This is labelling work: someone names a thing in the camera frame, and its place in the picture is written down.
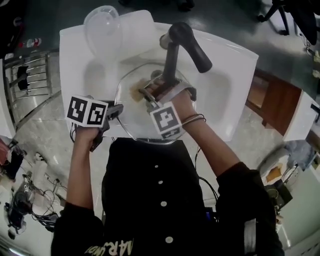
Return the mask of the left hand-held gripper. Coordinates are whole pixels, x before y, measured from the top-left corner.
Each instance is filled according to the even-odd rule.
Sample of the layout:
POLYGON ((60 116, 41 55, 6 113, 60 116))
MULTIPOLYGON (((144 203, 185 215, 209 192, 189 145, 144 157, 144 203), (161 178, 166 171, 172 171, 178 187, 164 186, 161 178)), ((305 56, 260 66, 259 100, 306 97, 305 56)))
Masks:
POLYGON ((102 143, 104 132, 110 129, 110 122, 116 119, 123 109, 122 104, 114 104, 110 100, 95 100, 91 96, 73 95, 65 117, 71 123, 69 132, 71 140, 75 140, 79 127, 97 128, 98 133, 90 148, 93 152, 102 143))

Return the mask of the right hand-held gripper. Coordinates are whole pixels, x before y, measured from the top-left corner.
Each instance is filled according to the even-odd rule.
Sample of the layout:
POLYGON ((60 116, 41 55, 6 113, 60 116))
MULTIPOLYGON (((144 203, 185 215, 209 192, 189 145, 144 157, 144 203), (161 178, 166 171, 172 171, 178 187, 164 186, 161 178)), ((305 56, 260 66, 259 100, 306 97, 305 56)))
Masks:
MULTIPOLYGON (((165 81, 161 76, 146 81, 146 85, 163 85, 165 81)), ((197 119, 197 115, 190 116, 181 122, 172 99, 181 91, 187 90, 190 93, 192 102, 197 100, 197 90, 188 83, 178 83, 166 89, 156 99, 146 88, 138 89, 141 96, 147 101, 147 112, 149 113, 157 133, 163 140, 175 140, 181 135, 184 125, 197 119)))

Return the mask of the person's right hand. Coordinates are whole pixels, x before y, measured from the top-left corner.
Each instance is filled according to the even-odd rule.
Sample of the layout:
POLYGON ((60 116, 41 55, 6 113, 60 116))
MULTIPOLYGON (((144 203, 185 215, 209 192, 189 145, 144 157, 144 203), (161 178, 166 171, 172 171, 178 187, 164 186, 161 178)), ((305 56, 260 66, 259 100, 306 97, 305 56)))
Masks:
POLYGON ((181 91, 172 99, 172 103, 181 122, 196 114, 188 90, 181 91))

